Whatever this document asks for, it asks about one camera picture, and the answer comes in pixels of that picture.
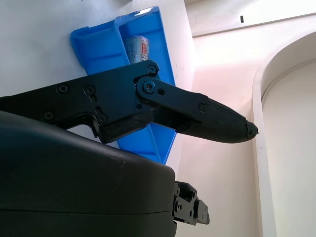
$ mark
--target white table surface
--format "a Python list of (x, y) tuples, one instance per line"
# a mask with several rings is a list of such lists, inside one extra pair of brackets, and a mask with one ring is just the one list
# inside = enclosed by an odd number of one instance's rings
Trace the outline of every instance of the white table surface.
[[(70, 33), (150, 6), (160, 7), (176, 84), (191, 90), (194, 45), (183, 0), (0, 0), (0, 97), (86, 76)], [(89, 128), (76, 129), (93, 138)], [(177, 171), (182, 139), (168, 164)]]

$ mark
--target blue bin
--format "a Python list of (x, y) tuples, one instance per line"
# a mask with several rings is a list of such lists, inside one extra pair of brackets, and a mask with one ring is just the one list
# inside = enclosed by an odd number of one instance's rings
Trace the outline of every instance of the blue bin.
[[(88, 75), (129, 64), (124, 42), (140, 35), (150, 41), (150, 59), (159, 68), (162, 81), (175, 85), (159, 8), (157, 6), (94, 27), (71, 33), (71, 43)], [(145, 129), (118, 140), (121, 149), (165, 164), (175, 138), (172, 129), (150, 124)]]

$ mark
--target black screw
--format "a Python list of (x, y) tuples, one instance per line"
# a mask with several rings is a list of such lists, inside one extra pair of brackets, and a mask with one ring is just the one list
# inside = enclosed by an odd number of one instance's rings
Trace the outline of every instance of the black screw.
[(199, 104), (199, 105), (198, 105), (198, 109), (199, 109), (201, 112), (204, 112), (204, 109), (205, 109), (204, 106), (205, 106), (204, 104)]
[(58, 92), (66, 93), (68, 91), (68, 86), (66, 84), (60, 84), (58, 86)]
[(104, 124), (106, 123), (106, 121), (108, 120), (108, 118), (105, 115), (99, 115), (97, 117), (98, 123), (99, 124)]
[(176, 202), (176, 205), (175, 205), (175, 207), (174, 207), (174, 211), (175, 212), (178, 212), (178, 211), (180, 211), (182, 209), (182, 205), (181, 205), (181, 203), (179, 202), (179, 201), (177, 201)]
[(45, 121), (50, 121), (50, 120), (52, 120), (53, 118), (54, 118), (54, 113), (51, 112), (51, 111), (47, 111), (47, 112), (45, 112), (45, 113), (43, 114), (43, 119), (44, 119)]
[(153, 93), (155, 91), (155, 83), (151, 80), (144, 82), (143, 88), (147, 93)]
[(95, 93), (95, 88), (94, 88), (92, 85), (88, 85), (88, 86), (85, 87), (84, 92), (85, 92), (87, 95), (94, 95), (94, 93)]
[(150, 65), (150, 66), (148, 67), (148, 72), (149, 72), (149, 73), (156, 73), (156, 71), (157, 71), (157, 69), (156, 69), (155, 66)]

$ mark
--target white wall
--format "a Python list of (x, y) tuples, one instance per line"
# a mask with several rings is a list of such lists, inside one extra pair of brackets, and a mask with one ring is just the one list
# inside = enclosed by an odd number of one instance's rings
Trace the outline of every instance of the white wall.
[[(197, 60), (193, 91), (251, 114), (252, 83), (272, 50), (315, 28), (316, 17), (194, 38)], [(257, 200), (251, 142), (221, 144), (187, 136), (178, 179), (189, 182), (209, 206), (210, 225), (178, 225), (177, 236), (256, 237)]]
[(263, 107), (278, 237), (316, 236), (316, 64), (269, 91)]
[(193, 35), (316, 12), (314, 0), (201, 0), (186, 3)]

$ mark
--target can label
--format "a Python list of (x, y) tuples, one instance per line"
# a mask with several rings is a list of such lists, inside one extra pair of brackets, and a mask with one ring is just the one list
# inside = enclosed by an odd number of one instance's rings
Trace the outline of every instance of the can label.
[(149, 40), (143, 36), (127, 38), (125, 49), (130, 64), (149, 59)]

